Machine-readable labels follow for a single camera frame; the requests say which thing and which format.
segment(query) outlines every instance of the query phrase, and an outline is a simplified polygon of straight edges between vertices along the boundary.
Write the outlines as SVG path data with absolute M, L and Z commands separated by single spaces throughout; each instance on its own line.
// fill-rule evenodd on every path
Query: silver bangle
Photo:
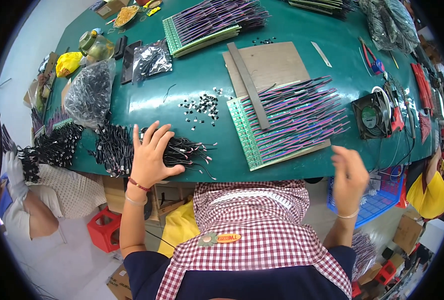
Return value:
M 357 216 L 357 215 L 359 214 L 359 211 L 360 211 L 360 208 L 357 208 L 357 210 L 355 211 L 355 213 L 352 213 L 350 216 L 341 216 L 341 215 L 339 215 L 339 214 L 337 214 L 337 216 L 338 216 L 339 218 L 342 218 L 342 219 L 351 219 L 351 218 Z
M 125 199 L 128 200 L 131 205 L 136 206 L 136 207 L 143 207 L 147 203 L 147 198 L 145 199 L 145 201 L 143 203 L 130 199 L 127 196 L 127 192 L 125 192 Z

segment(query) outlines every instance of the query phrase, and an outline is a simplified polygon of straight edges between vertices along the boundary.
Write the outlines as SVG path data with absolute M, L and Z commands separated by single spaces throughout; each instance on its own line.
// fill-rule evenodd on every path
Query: smartphone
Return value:
M 132 67 L 134 65 L 134 50 L 142 45 L 142 41 L 136 41 L 125 47 L 123 51 L 122 73 L 120 74 L 120 84 L 125 85 L 132 81 Z

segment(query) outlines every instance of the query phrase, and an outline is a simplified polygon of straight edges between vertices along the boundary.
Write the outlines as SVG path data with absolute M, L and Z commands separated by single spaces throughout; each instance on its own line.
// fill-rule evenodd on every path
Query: flower badge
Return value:
M 217 233 L 215 232 L 208 232 L 198 240 L 198 246 L 201 247 L 211 247 L 214 244 L 217 244 Z

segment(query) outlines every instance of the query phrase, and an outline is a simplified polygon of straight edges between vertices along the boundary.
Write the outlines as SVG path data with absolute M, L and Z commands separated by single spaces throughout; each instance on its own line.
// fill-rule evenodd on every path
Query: yellow plastic bag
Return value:
M 201 232 L 195 222 L 194 201 L 178 207 L 165 217 L 162 238 L 174 247 L 177 247 L 180 243 L 187 242 L 198 234 L 201 234 Z M 171 258 L 174 254 L 174 249 L 165 242 L 160 241 L 157 252 Z
M 57 65 L 55 66 L 55 73 L 57 74 L 57 77 L 66 77 L 77 70 L 81 59 L 81 52 L 67 52 L 62 54 L 57 60 Z

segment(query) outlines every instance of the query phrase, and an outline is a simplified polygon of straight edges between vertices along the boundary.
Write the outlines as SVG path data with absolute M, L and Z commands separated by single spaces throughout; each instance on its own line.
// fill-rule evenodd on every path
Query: bracelet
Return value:
M 129 201 L 129 203 L 136 207 L 143 207 L 147 203 L 147 197 L 143 203 L 134 201 L 127 196 L 127 192 L 125 192 L 125 199 Z
M 144 187 L 141 186 L 139 183 L 135 182 L 135 180 L 132 179 L 131 177 L 129 177 L 129 182 L 132 183 L 132 184 L 134 184 L 137 188 L 141 188 L 141 189 L 143 189 L 143 190 L 146 191 L 146 192 L 150 192 L 150 191 L 151 191 L 151 189 L 144 188 Z
M 339 214 L 337 214 L 337 216 L 338 216 L 339 218 L 342 218 L 342 219 L 350 219 L 350 218 L 353 218 L 353 217 L 357 216 L 357 215 L 359 214 L 359 211 L 360 211 L 360 208 L 357 208 L 357 210 L 355 211 L 355 213 L 352 213 L 350 216 L 341 216 L 341 215 L 339 215 Z

